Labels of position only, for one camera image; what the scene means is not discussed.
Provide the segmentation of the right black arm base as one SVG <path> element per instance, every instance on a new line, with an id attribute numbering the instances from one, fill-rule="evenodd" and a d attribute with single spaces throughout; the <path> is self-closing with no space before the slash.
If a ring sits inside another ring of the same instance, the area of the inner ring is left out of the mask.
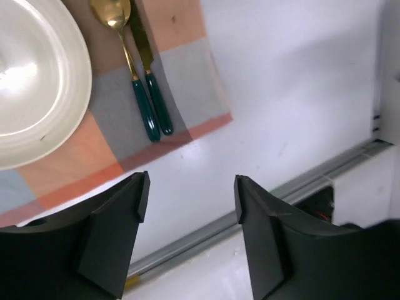
<path id="1" fill-rule="evenodd" d="M 327 223 L 333 223 L 334 188 L 327 186 L 298 201 L 295 207 Z"/>

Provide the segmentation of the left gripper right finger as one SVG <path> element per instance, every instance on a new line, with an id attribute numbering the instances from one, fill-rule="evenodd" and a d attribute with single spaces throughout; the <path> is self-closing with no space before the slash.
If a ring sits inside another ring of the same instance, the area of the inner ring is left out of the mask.
<path id="1" fill-rule="evenodd" d="M 399 221 L 336 226 L 237 175 L 254 299 L 398 299 Z"/>

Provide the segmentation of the gold knife green handle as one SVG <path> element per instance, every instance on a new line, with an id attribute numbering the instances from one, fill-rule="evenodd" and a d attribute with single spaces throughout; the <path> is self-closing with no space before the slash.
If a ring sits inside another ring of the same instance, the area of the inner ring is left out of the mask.
<path id="1" fill-rule="evenodd" d="M 154 60 L 153 51 L 141 20 L 136 1 L 131 1 L 131 17 L 129 19 L 132 35 L 144 68 L 145 80 L 157 115 L 157 120 L 159 121 L 162 133 L 165 136 L 170 136 L 174 133 L 173 124 L 159 84 L 151 71 L 151 63 Z"/>

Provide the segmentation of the orange blue checkered cloth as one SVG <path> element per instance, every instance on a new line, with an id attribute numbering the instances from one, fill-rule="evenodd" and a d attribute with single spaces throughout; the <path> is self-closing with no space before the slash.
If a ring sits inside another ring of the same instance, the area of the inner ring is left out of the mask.
<path id="1" fill-rule="evenodd" d="M 1 173 L 1 226 L 17 224 L 150 163 L 231 122 L 199 1 L 138 1 L 154 51 L 152 72 L 174 132 L 152 143 L 144 131 L 118 40 L 87 1 L 66 1 L 92 62 L 89 111 L 49 157 Z"/>

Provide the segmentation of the gold spoon green handle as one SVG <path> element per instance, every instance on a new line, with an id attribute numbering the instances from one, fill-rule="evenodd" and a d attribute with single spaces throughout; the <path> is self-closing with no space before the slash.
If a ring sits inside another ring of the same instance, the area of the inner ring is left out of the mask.
<path id="1" fill-rule="evenodd" d="M 145 92 L 144 86 L 136 72 L 131 53 L 126 46 L 124 28 L 131 15 L 130 1 L 90 0 L 89 5 L 96 19 L 108 28 L 118 33 L 131 73 L 132 88 L 142 117 L 144 128 L 149 140 L 153 143 L 160 141 L 161 133 L 156 122 L 155 113 Z"/>

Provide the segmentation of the cream ceramic plate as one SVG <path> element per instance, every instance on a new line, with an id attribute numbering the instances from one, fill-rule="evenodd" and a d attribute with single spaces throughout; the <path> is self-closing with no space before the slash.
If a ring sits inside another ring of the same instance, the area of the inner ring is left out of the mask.
<path id="1" fill-rule="evenodd" d="M 1 169 L 63 145 L 88 109 L 92 81 L 85 40 L 61 1 L 2 1 Z"/>

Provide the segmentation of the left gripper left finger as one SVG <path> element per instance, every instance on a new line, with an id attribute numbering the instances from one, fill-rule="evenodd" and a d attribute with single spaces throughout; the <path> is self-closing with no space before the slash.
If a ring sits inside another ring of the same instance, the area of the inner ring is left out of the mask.
<path id="1" fill-rule="evenodd" d="M 25 226 L 1 229 L 2 299 L 121 299 L 150 178 L 109 189 Z"/>

